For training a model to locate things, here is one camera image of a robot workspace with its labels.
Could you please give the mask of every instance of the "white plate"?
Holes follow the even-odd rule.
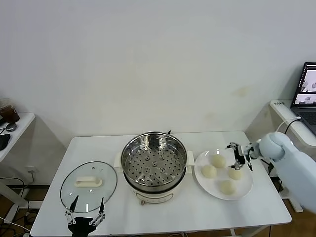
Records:
[[[217,169],[217,177],[215,179],[205,178],[202,174],[202,167],[207,164],[212,164],[211,159],[215,154],[220,154],[226,159],[226,168],[216,168]],[[238,200],[244,196],[246,196],[251,188],[253,183],[252,172],[250,171],[247,164],[243,166],[242,170],[242,178],[240,180],[231,179],[228,176],[228,166],[233,165],[235,163],[235,156],[232,149],[227,150],[213,150],[213,151],[205,151],[200,154],[196,160],[194,166],[194,173],[197,178],[199,184],[211,195],[223,199],[223,200]],[[232,180],[236,186],[236,192],[232,195],[225,195],[220,191],[219,184],[223,180]]]

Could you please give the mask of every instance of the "laptop screen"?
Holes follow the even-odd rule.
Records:
[[[316,105],[316,65],[304,65],[295,96],[295,105]]]

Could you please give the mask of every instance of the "power outlet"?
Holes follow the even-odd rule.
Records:
[[[38,169],[35,166],[26,166],[25,167],[28,173],[38,173]]]

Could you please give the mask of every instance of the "pot handle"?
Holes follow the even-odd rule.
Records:
[[[193,152],[192,151],[187,151],[186,167],[187,167],[187,172],[189,174],[192,174],[192,166],[194,166],[194,164],[195,164],[195,161],[194,161]]]
[[[116,154],[114,164],[113,164],[117,173],[123,173],[122,165],[120,163],[120,156],[121,156],[121,152]]]

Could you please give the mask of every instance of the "laptop keyboard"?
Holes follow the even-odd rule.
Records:
[[[315,112],[300,112],[303,117],[310,125],[316,125],[316,111]]]

